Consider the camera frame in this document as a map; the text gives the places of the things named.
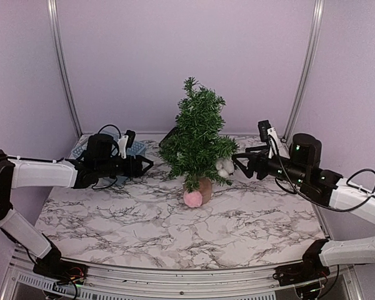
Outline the light blue perforated plastic basket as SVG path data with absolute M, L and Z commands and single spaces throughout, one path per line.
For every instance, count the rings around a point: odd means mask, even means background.
M 118 138 L 118 133 L 116 132 L 110 132 L 110 131 L 104 130 L 102 133 L 112 136 L 114 140 Z M 71 159 L 78 158 L 82 154 L 82 152 L 87 148 L 89 136 L 90 134 L 83 135 L 82 138 L 74 145 L 71 151 L 71 154 L 69 156 Z M 135 156 L 135 155 L 145 156 L 145 152 L 146 152 L 146 145 L 141 141 L 134 141 L 132 146 L 130 148 L 127 148 L 126 153 L 127 155 L 131 155 L 131 156 Z M 114 185 L 122 186 L 126 181 L 129 181 L 128 177 L 117 176 L 117 181 L 115 182 Z M 113 182 L 114 180 L 110 178 L 103 178 L 99 180 L 99 183 L 102 186 L 110 185 Z

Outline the white cotton boll sprig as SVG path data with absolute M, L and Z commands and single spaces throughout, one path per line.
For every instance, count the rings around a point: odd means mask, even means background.
M 217 174 L 222 178 L 228 178 L 234 173 L 234 163 L 230 158 L 219 158 L 216 161 Z

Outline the small green christmas tree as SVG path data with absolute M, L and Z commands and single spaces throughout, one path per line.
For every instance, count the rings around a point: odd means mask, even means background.
M 170 167 L 170 178 L 184 178 L 184 191 L 202 194 L 203 205 L 211 198 L 213 183 L 232 184 L 229 177 L 218 175 L 216 161 L 231 159 L 238 144 L 220 134 L 225 123 L 221 112 L 226 105 L 222 96 L 194 77 L 184 81 L 183 90 L 185 97 L 178 103 L 176 116 L 178 131 L 159 149 L 159 156 Z

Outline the pink fluffy pompom ornament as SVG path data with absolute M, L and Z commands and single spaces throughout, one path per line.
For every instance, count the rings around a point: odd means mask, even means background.
M 183 201 L 189 208 L 198 208 L 203 204 L 203 195 L 199 191 L 184 191 Z

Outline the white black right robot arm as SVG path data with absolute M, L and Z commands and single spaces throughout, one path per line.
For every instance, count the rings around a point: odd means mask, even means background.
M 309 134 L 295 134 L 288 156 L 283 157 L 272 134 L 261 139 L 268 149 L 247 148 L 232 156 L 247 178 L 273 176 L 288 182 L 292 193 L 319 208 L 351 213 L 375 225 L 375 189 L 367 190 L 350 177 L 321 169 L 319 140 Z M 346 241 L 318 239 L 304 252 L 301 262 L 277 267 L 273 277 L 282 286 L 301 283 L 326 276 L 330 267 L 342 264 L 375 264 L 375 236 Z

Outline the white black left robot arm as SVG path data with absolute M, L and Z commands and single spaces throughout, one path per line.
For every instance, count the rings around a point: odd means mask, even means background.
M 59 248 L 13 205 L 13 194 L 32 199 L 48 196 L 52 188 L 98 189 L 100 179 L 115 185 L 120 177 L 139 178 L 154 163 L 142 154 L 131 154 L 136 133 L 118 132 L 114 137 L 98 131 L 88 137 L 75 158 L 39 159 L 10 156 L 0 149 L 0 230 L 34 257 L 33 271 L 50 278 L 82 277 L 83 264 L 67 262 Z

